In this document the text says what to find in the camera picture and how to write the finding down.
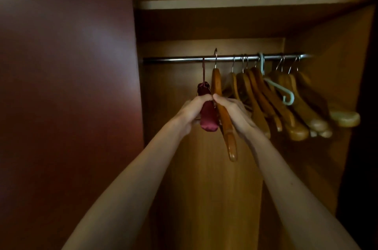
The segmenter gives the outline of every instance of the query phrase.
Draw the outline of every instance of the clothes rail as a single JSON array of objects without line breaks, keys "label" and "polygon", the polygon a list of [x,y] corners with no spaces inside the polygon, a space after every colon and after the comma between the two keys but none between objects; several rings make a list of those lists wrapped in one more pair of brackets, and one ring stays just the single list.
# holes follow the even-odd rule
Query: clothes rail
[{"label": "clothes rail", "polygon": [[[143,58],[144,64],[150,63],[194,63],[194,62],[202,62],[202,59],[205,58],[205,61],[215,61],[217,58],[217,62],[225,62],[225,61],[242,61],[242,57],[244,60],[247,59],[249,61],[259,60],[260,56],[258,54],[248,55],[218,55],[216,56],[189,56],[189,57],[150,57],[150,58]],[[294,60],[297,59],[304,59],[310,58],[311,55],[308,54],[264,54],[264,60],[281,60],[284,58],[285,60]]]}]

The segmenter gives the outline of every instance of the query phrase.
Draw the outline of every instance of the hand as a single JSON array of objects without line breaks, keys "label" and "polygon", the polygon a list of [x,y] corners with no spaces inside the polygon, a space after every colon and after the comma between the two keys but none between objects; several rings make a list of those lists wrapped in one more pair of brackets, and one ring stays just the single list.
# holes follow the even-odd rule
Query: hand
[{"label": "hand", "polygon": [[262,131],[257,127],[257,125],[252,121],[251,117],[248,115],[248,112],[244,108],[242,102],[236,99],[227,99],[217,94],[214,94],[213,98],[217,104],[220,104],[227,109],[227,112],[230,115],[231,121],[239,136],[241,136],[245,140],[251,134],[261,134],[263,137],[265,137]]},{"label": "hand", "polygon": [[208,100],[213,100],[213,97],[208,95],[197,96],[193,100],[188,100],[182,106],[180,111],[175,115],[173,119],[179,121],[183,126],[183,135],[190,133],[192,125],[199,122],[199,114],[202,109],[202,106]]}]

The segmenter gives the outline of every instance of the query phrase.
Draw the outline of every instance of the red wardrobe door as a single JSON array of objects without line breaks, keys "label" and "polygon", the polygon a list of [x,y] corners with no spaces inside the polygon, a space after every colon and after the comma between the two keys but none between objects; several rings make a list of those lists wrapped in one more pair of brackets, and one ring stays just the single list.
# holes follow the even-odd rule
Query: red wardrobe door
[{"label": "red wardrobe door", "polygon": [[132,0],[0,0],[0,248],[62,247],[142,149]]}]

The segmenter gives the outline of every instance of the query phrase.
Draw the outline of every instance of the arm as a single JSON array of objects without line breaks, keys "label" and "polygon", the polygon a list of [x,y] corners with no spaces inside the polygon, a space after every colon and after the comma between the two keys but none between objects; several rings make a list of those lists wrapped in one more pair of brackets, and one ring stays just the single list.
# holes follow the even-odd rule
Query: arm
[{"label": "arm", "polygon": [[85,214],[63,249],[128,249],[142,227],[181,139],[211,95],[187,102],[111,183]]},{"label": "arm", "polygon": [[242,103],[214,95],[246,140],[270,195],[297,249],[360,249],[357,243],[290,169],[245,113]]}]

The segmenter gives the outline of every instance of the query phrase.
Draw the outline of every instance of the wooden shelf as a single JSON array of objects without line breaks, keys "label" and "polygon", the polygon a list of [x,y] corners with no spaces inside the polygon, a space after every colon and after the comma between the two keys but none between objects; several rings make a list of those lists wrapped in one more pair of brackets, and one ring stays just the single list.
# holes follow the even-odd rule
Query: wooden shelf
[{"label": "wooden shelf", "polygon": [[375,0],[158,0],[135,8],[140,42],[285,37]]}]

